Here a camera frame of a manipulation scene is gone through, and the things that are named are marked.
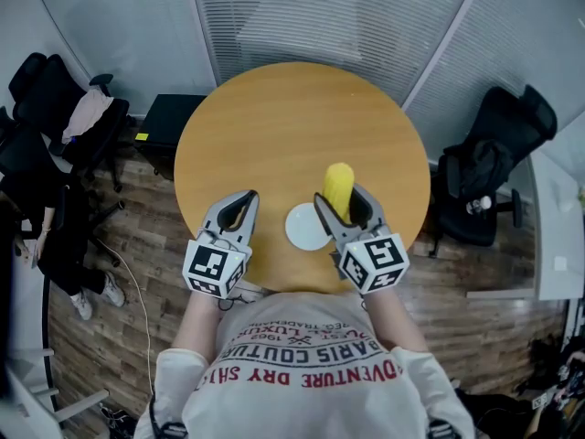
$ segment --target white cloth on chair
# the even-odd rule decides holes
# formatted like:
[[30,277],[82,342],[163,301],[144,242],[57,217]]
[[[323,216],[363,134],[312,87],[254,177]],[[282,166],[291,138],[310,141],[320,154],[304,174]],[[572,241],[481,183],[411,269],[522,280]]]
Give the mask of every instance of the white cloth on chair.
[[85,134],[98,122],[112,104],[113,98],[100,90],[91,89],[80,99],[69,119],[69,125],[63,131],[61,143],[66,145],[74,136]]

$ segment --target round wooden table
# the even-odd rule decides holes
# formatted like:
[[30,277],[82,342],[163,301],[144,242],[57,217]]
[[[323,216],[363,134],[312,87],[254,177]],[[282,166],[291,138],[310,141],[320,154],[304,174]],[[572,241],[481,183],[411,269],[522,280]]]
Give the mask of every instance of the round wooden table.
[[409,118],[384,92],[346,71],[291,62],[243,73],[219,86],[193,113],[175,158],[175,192],[195,235],[207,209],[243,189],[260,194],[253,255],[245,279],[274,291],[336,293],[339,281],[323,249],[295,248],[288,212],[312,202],[333,163],[353,167],[356,182],[384,208],[405,247],[417,237],[430,196],[427,156]]

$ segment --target white cube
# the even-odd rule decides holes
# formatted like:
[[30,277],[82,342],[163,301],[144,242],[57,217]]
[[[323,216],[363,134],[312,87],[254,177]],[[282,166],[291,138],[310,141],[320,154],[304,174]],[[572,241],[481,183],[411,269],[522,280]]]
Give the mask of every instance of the white cube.
[[361,294],[398,284],[410,265],[398,234],[346,244],[340,270]]
[[183,278],[191,291],[225,299],[245,272],[245,253],[189,241]]

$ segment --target black shirt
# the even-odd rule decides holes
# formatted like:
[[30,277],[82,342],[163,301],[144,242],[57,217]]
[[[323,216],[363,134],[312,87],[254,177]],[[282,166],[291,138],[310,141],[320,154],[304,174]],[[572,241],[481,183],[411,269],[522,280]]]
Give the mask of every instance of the black shirt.
[[55,208],[59,182],[53,171],[23,171],[4,177],[0,182],[0,190],[15,202],[22,216],[21,220],[30,220],[31,231],[21,232],[23,239],[36,239],[42,231],[45,207]]

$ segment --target desk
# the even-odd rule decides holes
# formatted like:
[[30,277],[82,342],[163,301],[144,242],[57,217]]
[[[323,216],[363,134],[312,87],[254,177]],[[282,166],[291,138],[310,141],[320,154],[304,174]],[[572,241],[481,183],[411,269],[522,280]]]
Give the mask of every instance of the desk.
[[284,232],[288,212],[312,202],[327,167],[346,162],[378,199],[408,248],[430,196],[427,157],[404,112],[381,90],[313,63],[269,65],[211,93],[193,113],[175,158],[175,192],[195,235],[212,203],[242,189],[260,194],[246,280],[274,291],[345,290],[329,252],[304,252]]
[[527,289],[472,291],[472,299],[580,299],[585,282],[583,214],[579,185],[546,155],[528,158],[534,190],[537,252],[535,284]]

